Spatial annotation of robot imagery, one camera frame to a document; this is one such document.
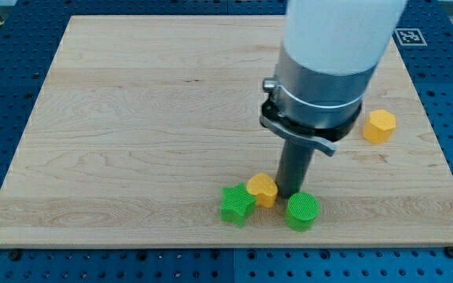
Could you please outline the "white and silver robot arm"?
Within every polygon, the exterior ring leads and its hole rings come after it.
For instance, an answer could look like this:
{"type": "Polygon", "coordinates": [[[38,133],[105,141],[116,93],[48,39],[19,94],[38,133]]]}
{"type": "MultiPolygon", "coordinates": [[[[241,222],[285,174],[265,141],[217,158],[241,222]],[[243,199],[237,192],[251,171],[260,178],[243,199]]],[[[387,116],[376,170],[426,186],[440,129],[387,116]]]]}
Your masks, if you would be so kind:
{"type": "Polygon", "coordinates": [[[292,0],[261,124],[331,156],[351,130],[404,0],[292,0]]]}

